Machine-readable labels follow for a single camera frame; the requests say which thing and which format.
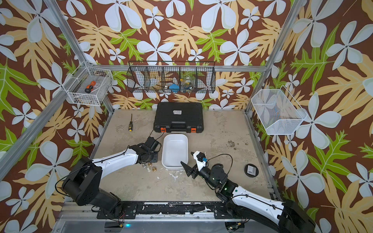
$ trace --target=black tool case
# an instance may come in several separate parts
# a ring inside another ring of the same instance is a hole
[[[160,102],[154,120],[154,131],[201,133],[203,131],[202,104]]]

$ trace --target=concrete floor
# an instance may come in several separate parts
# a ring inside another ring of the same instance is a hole
[[[128,124],[133,114],[133,132]],[[99,144],[95,158],[105,157],[126,149],[127,145],[145,142],[153,129],[155,111],[115,110]],[[211,158],[227,153],[233,157],[233,166],[228,178],[245,189],[270,198],[267,181],[261,171],[260,163],[250,139],[248,127],[241,111],[204,111],[204,131],[185,133],[188,137],[188,150],[201,151]],[[153,132],[157,138],[161,133]],[[165,133],[159,142],[163,143]],[[162,150],[159,152],[156,172],[148,172],[140,164],[135,164],[113,172],[101,180],[100,188],[112,192],[127,201],[219,201],[201,177],[193,180],[184,170],[167,170],[162,166]],[[210,161],[209,167],[216,163],[224,165],[225,172],[231,165],[228,156],[219,156]],[[245,175],[244,167],[251,163],[258,167],[259,175],[250,178]],[[189,154],[189,166],[195,165]]]

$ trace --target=screwdriver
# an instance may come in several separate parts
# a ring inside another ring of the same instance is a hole
[[[87,88],[84,90],[86,93],[91,93],[92,89],[93,89],[93,86],[96,85],[96,81],[92,81],[88,86]]]
[[[129,122],[128,131],[132,132],[132,114],[131,114],[131,121]]]

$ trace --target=white wire basket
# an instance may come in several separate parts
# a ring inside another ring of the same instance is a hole
[[[112,85],[113,75],[108,69],[95,68],[87,66],[86,64],[80,65],[76,71],[75,80],[66,93],[74,104],[101,106],[105,96],[107,95],[109,87]],[[96,84],[90,93],[86,93],[85,89],[92,81]]]
[[[262,89],[251,102],[268,135],[291,135],[307,117],[307,111],[284,86]]]

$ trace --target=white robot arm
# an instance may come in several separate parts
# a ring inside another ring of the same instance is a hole
[[[121,168],[127,167],[129,165],[134,165],[137,163],[138,154],[133,149],[127,149],[104,158],[95,158],[92,160],[96,166],[102,168],[101,179],[106,175],[119,170]]]
[[[225,203],[233,218],[248,218],[260,222],[278,232],[313,233],[315,222],[295,202],[274,201],[245,190],[228,179],[221,164],[206,167],[204,153],[192,153],[197,164],[192,168],[181,162],[187,176],[201,176],[214,188],[215,194]]]
[[[120,168],[149,162],[155,155],[151,153],[157,153],[158,142],[154,141],[152,138],[144,144],[148,149],[139,144],[104,158],[90,160],[83,157],[65,179],[62,190],[78,205],[92,204],[104,209],[113,218],[119,217],[123,202],[113,193],[100,189],[100,180]],[[193,168],[181,162],[186,174],[194,179],[199,175],[213,187],[230,217],[253,219],[281,233],[313,233],[314,221],[296,203],[274,201],[249,192],[230,181],[221,164],[209,169],[205,154],[197,151],[192,155],[197,162]]]

